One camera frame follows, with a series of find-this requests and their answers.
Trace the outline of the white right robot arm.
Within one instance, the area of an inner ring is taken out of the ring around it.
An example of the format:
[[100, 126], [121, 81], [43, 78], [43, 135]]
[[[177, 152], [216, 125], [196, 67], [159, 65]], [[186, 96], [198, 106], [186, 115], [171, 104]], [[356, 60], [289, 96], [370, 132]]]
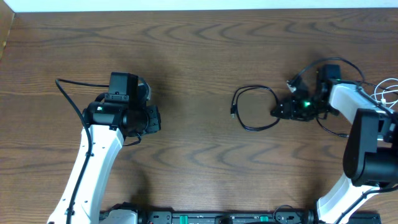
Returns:
[[358, 82], [331, 79], [317, 85], [311, 100], [282, 101], [271, 115], [310, 121], [320, 113], [340, 113], [350, 123], [343, 174], [308, 212], [304, 223], [348, 223], [368, 199], [397, 190], [397, 113], [371, 98]]

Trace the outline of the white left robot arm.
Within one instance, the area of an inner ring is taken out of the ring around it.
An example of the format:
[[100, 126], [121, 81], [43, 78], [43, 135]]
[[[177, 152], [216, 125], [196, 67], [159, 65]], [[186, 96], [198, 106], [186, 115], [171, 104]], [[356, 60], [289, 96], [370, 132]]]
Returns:
[[83, 112], [78, 155], [67, 186], [48, 223], [145, 223], [147, 215], [125, 203], [101, 212], [101, 203], [115, 159], [127, 137], [160, 130], [155, 105], [92, 102]]

